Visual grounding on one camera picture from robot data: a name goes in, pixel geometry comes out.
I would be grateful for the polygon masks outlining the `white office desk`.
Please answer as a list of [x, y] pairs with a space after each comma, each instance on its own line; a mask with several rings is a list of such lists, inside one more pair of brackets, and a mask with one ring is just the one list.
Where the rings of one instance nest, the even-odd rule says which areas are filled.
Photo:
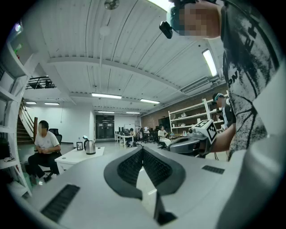
[[120, 135], [115, 134], [115, 140], [120, 144], [123, 145], [124, 148], [131, 147], [134, 141], [129, 140], [129, 135]]

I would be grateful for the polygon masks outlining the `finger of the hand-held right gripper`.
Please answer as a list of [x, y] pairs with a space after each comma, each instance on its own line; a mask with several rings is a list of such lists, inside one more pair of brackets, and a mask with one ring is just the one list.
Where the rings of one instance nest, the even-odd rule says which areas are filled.
[[168, 151], [177, 154], [197, 154], [199, 140], [193, 137], [181, 137], [171, 142]]

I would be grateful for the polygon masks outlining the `person's black printed t-shirt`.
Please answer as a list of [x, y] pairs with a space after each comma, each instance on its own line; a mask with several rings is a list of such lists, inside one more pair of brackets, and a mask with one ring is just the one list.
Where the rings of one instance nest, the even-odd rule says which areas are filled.
[[226, 1], [221, 20], [223, 75], [236, 123], [229, 148], [231, 158], [234, 152], [267, 136], [253, 101], [276, 73], [282, 53], [270, 24], [247, 2]]

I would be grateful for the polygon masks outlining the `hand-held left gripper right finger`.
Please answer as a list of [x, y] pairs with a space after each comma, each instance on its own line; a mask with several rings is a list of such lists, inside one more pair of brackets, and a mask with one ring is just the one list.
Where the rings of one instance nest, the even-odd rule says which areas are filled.
[[215, 229], [244, 155], [226, 162], [143, 147], [143, 167], [157, 190], [154, 216], [142, 213], [143, 229]]

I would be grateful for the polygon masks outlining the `black office chair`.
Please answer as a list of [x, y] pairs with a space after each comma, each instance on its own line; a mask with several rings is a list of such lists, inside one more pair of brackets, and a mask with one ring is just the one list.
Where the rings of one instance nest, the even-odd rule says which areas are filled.
[[61, 145], [61, 143], [62, 143], [62, 135], [59, 134], [58, 129], [56, 129], [56, 128], [51, 128], [51, 129], [49, 129], [49, 131], [55, 135], [55, 137], [57, 138], [57, 140], [58, 140], [58, 142], [59, 142], [59, 145]]

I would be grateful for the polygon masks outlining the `white table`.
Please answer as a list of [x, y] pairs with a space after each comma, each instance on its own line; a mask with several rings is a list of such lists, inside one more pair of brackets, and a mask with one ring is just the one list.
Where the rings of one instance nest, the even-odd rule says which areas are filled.
[[56, 158], [55, 162], [57, 164], [59, 174], [62, 174], [64, 171], [77, 163], [102, 156], [104, 149], [105, 147], [96, 147], [96, 153], [92, 155], [86, 154], [84, 150], [73, 149], [66, 154]]

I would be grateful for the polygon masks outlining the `person's right forearm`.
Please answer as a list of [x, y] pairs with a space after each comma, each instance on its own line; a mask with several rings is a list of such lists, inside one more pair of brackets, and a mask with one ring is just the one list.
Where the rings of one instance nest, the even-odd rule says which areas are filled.
[[227, 130], [219, 133], [212, 144], [211, 153], [227, 151], [230, 148], [231, 141], [236, 133], [236, 124], [233, 123]]

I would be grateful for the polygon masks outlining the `stainless steel electric kettle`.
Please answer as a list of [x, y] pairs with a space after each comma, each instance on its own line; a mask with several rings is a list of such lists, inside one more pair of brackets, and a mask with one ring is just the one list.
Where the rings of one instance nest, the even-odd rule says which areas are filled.
[[93, 140], [89, 140], [87, 136], [83, 136], [84, 139], [84, 150], [87, 155], [93, 155], [96, 153], [96, 146]]

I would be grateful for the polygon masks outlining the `black double door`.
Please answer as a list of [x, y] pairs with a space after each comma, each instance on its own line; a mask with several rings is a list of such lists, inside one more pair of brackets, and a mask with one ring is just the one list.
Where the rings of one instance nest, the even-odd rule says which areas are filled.
[[96, 115], [95, 127], [96, 139], [114, 139], [113, 115]]

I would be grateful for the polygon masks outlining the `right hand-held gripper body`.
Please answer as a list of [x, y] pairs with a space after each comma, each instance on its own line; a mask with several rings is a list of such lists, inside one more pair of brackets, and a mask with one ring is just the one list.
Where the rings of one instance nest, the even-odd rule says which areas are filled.
[[205, 156], [210, 153], [211, 146], [217, 136], [217, 129], [212, 119], [202, 120], [189, 129], [189, 136], [197, 141], [194, 150]]

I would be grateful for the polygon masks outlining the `wooden staircase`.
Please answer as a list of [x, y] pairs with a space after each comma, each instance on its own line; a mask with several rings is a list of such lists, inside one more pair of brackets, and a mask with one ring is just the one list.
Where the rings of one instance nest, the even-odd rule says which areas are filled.
[[33, 144], [38, 132], [38, 117], [32, 118], [26, 105], [29, 105], [24, 99], [20, 102], [17, 119], [17, 144]]

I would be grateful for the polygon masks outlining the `white shelf unit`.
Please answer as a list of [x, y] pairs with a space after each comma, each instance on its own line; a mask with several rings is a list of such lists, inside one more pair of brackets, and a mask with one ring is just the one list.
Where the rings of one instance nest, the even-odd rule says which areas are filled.
[[170, 132], [179, 136], [203, 120], [212, 119], [218, 131], [225, 129], [222, 109], [213, 100], [202, 99], [198, 104], [179, 110], [169, 111]]
[[4, 120], [0, 124], [0, 134], [4, 134], [7, 139], [10, 153], [7, 161], [0, 159], [0, 171], [11, 174], [12, 182], [8, 184], [8, 190], [11, 194], [19, 197], [25, 194], [31, 196], [31, 190], [22, 171], [17, 147], [18, 114], [24, 90], [31, 74], [18, 59], [9, 41], [6, 42], [0, 52], [0, 66], [4, 70], [3, 75], [13, 79], [10, 89], [5, 89], [4, 85], [0, 84], [0, 99], [6, 102]]

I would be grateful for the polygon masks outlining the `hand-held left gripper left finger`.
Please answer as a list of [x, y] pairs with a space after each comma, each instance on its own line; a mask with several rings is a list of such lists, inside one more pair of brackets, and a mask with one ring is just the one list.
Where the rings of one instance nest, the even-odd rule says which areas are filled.
[[[87, 159], [67, 169], [63, 174], [33, 191], [29, 200], [16, 197], [20, 209], [37, 228], [44, 229], [156, 229], [156, 221], [139, 199], [125, 198], [105, 182], [107, 164], [129, 150]], [[57, 220], [57, 209], [43, 213], [51, 200], [66, 187], [74, 196]]]

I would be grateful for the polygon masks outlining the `ceiling air duct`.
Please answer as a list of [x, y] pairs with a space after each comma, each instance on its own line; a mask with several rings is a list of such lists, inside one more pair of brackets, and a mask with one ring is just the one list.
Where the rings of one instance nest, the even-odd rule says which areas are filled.
[[194, 81], [194, 82], [192, 82], [192, 83], [182, 87], [180, 89], [180, 91], [185, 93], [185, 94], [187, 94], [187, 93], [189, 93], [189, 92], [191, 92], [191, 91], [193, 91], [193, 90], [195, 90], [197, 88], [200, 88], [200, 87], [202, 87], [204, 85], [207, 85], [209, 83], [211, 83], [211, 81], [210, 81], [210, 79], [208, 77], [202, 77], [202, 78], [200, 78], [200, 79], [198, 79], [198, 80], [196, 80], [196, 81]]

